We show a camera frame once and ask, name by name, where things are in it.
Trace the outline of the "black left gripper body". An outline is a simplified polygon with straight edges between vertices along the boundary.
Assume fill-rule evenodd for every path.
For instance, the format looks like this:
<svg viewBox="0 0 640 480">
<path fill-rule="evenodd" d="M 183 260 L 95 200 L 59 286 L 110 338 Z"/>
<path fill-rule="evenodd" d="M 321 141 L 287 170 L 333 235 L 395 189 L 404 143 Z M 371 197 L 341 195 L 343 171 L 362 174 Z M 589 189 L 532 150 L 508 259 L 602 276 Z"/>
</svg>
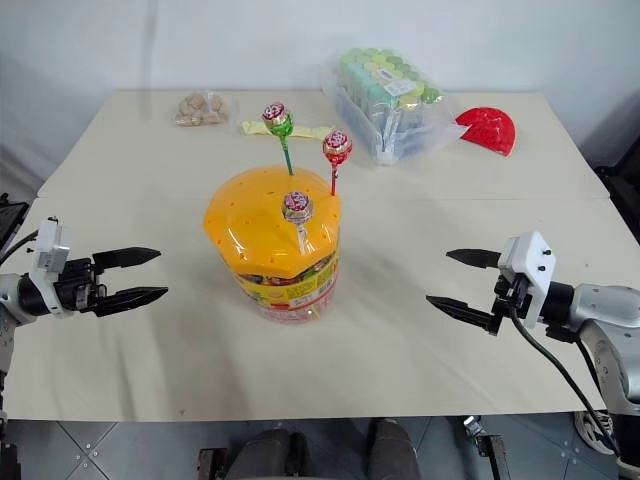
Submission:
<svg viewBox="0 0 640 480">
<path fill-rule="evenodd" d="M 67 261 L 58 280 L 55 292 L 61 305 L 70 311 L 103 314 L 107 287 L 100 281 L 104 268 L 90 258 Z"/>
</svg>

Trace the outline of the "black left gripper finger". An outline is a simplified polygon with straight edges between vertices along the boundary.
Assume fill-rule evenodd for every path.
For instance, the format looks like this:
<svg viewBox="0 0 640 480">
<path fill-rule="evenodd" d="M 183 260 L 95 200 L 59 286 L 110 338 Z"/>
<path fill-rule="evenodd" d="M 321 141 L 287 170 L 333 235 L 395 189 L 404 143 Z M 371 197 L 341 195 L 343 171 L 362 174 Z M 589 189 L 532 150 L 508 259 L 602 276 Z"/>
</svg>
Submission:
<svg viewBox="0 0 640 480">
<path fill-rule="evenodd" d="M 93 313 L 97 317 L 104 317 L 137 309 L 158 300 L 167 292 L 167 287 L 134 287 L 121 290 L 113 295 L 101 297 L 93 307 Z"/>
<path fill-rule="evenodd" d="M 107 269 L 142 265 L 160 255 L 161 252 L 158 250 L 146 247 L 128 247 L 95 253 L 92 257 L 95 265 L 95 273 L 100 275 Z"/>
</svg>

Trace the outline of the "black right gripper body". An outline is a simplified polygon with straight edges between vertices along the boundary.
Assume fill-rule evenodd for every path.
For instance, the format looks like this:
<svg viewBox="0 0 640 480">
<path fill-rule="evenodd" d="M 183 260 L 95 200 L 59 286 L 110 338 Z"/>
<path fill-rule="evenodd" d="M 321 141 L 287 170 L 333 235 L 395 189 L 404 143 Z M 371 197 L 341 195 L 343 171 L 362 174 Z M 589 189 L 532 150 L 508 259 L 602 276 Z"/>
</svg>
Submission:
<svg viewBox="0 0 640 480">
<path fill-rule="evenodd" d="M 530 282 L 522 274 L 516 274 L 509 280 L 505 274 L 500 274 L 494 287 L 496 298 L 492 306 L 492 314 L 496 318 L 511 317 L 511 310 L 516 311 L 516 317 L 525 319 L 531 304 L 531 295 L 528 293 Z"/>
</svg>

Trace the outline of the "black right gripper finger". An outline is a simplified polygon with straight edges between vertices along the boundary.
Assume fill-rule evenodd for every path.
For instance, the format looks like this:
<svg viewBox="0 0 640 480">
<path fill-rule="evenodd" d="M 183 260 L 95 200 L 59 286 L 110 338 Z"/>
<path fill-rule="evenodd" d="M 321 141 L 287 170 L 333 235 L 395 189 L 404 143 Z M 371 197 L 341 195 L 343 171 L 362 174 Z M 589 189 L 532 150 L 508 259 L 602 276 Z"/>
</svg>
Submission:
<svg viewBox="0 0 640 480">
<path fill-rule="evenodd" d="M 494 314 L 471 308 L 465 302 L 448 297 L 427 295 L 426 300 L 453 319 L 479 327 L 490 335 L 498 334 L 501 319 Z"/>
<path fill-rule="evenodd" d="M 446 256 L 468 266 L 486 269 L 498 267 L 501 253 L 484 249 L 455 249 L 448 251 Z"/>
</svg>

